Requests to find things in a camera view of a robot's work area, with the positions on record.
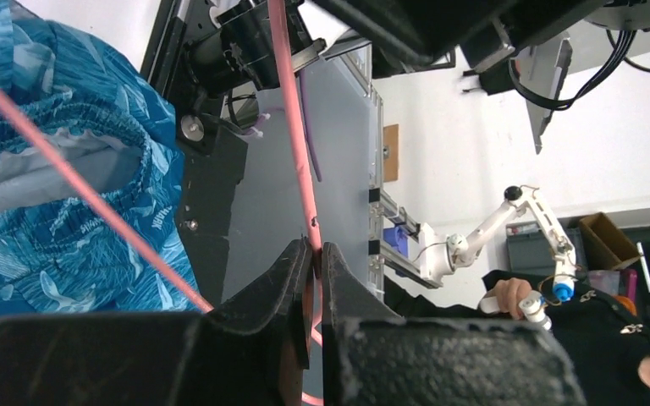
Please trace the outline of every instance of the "white robotic arm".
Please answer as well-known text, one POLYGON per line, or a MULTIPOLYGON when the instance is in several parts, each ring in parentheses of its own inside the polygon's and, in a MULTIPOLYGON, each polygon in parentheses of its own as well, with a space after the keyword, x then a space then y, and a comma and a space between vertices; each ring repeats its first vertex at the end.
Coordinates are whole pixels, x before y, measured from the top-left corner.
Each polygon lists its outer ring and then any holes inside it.
POLYGON ((442 286, 442 278, 455 270, 471 266, 495 233, 509 220, 530 210, 552 248, 555 262, 554 296, 565 302, 574 294, 576 252, 547 203, 530 187, 511 186, 504 192, 504 202, 490 217, 466 238, 452 234, 441 238, 427 224, 419 235, 420 277, 442 286))

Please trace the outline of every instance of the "blue robot end cap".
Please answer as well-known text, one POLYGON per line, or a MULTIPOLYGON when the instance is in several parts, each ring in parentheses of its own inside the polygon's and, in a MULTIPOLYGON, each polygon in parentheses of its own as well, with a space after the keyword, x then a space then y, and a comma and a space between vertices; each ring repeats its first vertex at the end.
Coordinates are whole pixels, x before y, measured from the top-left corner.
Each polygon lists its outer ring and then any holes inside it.
POLYGON ((574 296, 574 290, 564 283, 557 283, 554 285, 553 291, 554 296, 563 302, 568 301, 572 296, 574 296))

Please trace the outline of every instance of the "cardboard box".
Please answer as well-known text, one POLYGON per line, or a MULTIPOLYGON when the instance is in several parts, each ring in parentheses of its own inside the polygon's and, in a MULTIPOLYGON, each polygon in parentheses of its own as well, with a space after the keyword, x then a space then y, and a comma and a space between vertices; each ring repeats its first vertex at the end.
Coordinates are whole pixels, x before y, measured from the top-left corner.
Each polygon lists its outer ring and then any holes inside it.
POLYGON ((589 269, 624 269, 640 258, 636 245, 604 213, 582 218, 579 229, 584 239, 589 269))

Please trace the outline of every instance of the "black shirt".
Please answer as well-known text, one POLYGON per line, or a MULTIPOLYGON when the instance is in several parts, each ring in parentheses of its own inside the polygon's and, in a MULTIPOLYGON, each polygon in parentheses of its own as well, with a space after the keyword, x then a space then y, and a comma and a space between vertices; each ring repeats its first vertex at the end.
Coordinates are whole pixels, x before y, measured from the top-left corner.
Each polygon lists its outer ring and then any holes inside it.
MULTIPOLYGON (((527 280, 534 289, 543 280, 492 271, 483 281, 489 291, 497 281, 513 277, 527 280)), ((551 287, 551 283, 545 283, 543 294, 548 296, 551 287)), ((412 298, 389 280, 385 283, 385 304, 404 317, 491 317, 465 306, 438 308, 422 296, 412 298)), ((552 320, 552 334, 574 363, 589 404, 650 404, 650 389, 638 375, 639 364, 650 356, 650 329, 640 319, 615 298, 583 283, 575 284, 571 301, 549 306, 545 311, 552 320)))

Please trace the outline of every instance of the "patterned fabric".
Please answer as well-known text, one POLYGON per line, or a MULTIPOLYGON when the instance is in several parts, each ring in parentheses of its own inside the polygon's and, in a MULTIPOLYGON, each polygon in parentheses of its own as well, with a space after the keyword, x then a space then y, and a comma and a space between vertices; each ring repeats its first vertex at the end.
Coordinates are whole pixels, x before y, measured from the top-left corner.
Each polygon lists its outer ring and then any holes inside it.
MULTIPOLYGON (((102 197, 195 286, 174 224, 184 166, 174 110, 128 61, 0 0, 0 87, 54 144, 107 135, 141 151, 135 175, 102 197)), ((9 154, 34 151, 0 116, 0 161, 9 154)), ((189 308, 83 200, 0 212, 0 314, 189 308)))

